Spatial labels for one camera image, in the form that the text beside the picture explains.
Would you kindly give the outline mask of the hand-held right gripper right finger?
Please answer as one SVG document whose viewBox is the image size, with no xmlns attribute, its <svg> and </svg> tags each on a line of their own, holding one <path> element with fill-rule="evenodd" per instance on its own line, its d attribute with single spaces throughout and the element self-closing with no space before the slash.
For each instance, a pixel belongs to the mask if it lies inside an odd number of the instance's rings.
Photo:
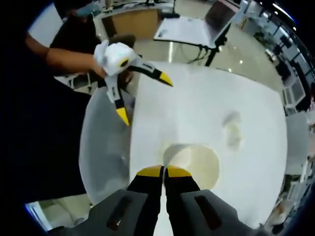
<svg viewBox="0 0 315 236">
<path fill-rule="evenodd" d="M 201 190 L 191 174 L 168 166 L 164 174 L 166 210 L 175 236 L 242 236 L 236 209 L 210 190 Z"/>
</svg>

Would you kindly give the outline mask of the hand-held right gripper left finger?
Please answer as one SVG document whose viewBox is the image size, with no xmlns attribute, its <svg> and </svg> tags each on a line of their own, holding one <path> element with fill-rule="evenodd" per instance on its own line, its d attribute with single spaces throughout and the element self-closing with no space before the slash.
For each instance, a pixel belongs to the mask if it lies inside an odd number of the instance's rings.
<svg viewBox="0 0 315 236">
<path fill-rule="evenodd" d="M 90 236 L 152 236 L 160 212 L 162 165 L 140 170 L 120 189 L 92 208 Z"/>
</svg>

